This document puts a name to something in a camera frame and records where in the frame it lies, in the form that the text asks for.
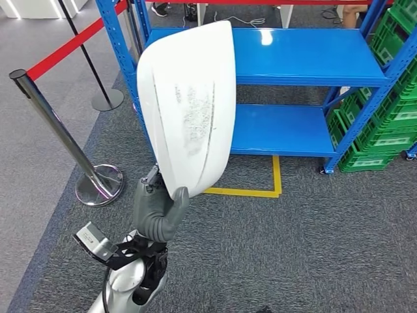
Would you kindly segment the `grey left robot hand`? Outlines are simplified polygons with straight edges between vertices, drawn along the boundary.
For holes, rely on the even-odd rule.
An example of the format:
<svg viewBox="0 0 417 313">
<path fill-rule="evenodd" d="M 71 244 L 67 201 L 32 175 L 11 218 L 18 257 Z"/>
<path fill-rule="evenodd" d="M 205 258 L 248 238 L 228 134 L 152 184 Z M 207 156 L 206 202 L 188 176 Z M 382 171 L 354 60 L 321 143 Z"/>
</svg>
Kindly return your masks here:
<svg viewBox="0 0 417 313">
<path fill-rule="evenodd" d="M 189 204 L 187 187 L 179 187 L 171 197 L 159 168 L 155 165 L 136 185 L 133 225 L 143 237 L 167 243 L 175 236 Z"/>
</svg>

